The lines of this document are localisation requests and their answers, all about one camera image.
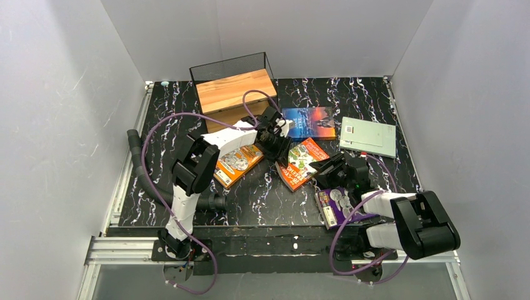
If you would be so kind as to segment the orange green treehouse book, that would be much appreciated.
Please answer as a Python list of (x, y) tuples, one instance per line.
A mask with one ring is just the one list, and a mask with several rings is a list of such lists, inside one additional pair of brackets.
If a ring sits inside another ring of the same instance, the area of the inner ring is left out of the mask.
[(278, 162), (275, 167), (286, 187), (294, 192), (317, 173), (310, 164), (329, 159), (330, 156), (312, 138), (307, 138), (290, 149), (287, 158), (286, 167)]

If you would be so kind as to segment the purple treehouse book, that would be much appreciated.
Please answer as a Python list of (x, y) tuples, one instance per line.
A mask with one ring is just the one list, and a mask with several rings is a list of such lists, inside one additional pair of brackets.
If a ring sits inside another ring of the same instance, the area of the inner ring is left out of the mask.
[(318, 191), (315, 202), (326, 229), (338, 228), (354, 209), (348, 192), (342, 187)]

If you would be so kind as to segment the orange small treehouse book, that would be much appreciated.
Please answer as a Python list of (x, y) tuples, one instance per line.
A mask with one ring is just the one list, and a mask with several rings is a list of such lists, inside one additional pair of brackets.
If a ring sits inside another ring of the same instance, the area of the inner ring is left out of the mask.
[(248, 145), (240, 147), (219, 158), (216, 164), (214, 178), (225, 189), (229, 189), (263, 159), (263, 152), (257, 146)]

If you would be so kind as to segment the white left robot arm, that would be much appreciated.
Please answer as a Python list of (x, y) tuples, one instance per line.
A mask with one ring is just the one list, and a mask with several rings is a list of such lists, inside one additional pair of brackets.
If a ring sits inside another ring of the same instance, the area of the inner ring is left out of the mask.
[(220, 131), (185, 136), (171, 169), (171, 200), (159, 197), (172, 217), (158, 234), (161, 243), (179, 259), (190, 252), (199, 198), (214, 177), (221, 156), (255, 145), (268, 159), (287, 166), (292, 143), (288, 134), (293, 128), (292, 120), (267, 107), (257, 116), (248, 115), (235, 124), (223, 124)]

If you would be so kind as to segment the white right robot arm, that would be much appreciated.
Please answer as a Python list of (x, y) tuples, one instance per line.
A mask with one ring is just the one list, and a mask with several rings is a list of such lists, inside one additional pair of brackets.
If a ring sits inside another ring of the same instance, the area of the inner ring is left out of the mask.
[(435, 192), (414, 194), (376, 189), (369, 177), (368, 162), (346, 153), (310, 165), (316, 170), (316, 181), (322, 188), (344, 188), (356, 203), (339, 224), (332, 240), (331, 256), (339, 236), (359, 209), (393, 219), (393, 222), (360, 230), (354, 245), (357, 251), (395, 249), (417, 260), (460, 248), (458, 230)]

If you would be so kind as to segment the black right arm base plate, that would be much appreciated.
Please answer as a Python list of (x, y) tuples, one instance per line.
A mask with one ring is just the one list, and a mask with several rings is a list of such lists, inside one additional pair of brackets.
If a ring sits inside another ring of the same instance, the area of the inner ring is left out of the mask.
[(398, 258), (396, 250), (377, 247), (358, 247), (358, 244), (353, 243), (337, 243), (332, 254), (332, 261), (338, 271), (353, 271), (379, 259), (386, 253), (389, 253), (389, 255), (371, 266), (371, 269), (377, 269), (385, 260), (396, 260)]

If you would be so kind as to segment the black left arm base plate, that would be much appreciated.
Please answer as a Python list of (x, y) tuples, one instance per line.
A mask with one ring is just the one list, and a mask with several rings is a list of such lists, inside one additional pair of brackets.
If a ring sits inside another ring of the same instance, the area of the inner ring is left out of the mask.
[(154, 241), (151, 260), (154, 262), (196, 262), (211, 261), (211, 255), (203, 246), (191, 241), (179, 252), (159, 239)]

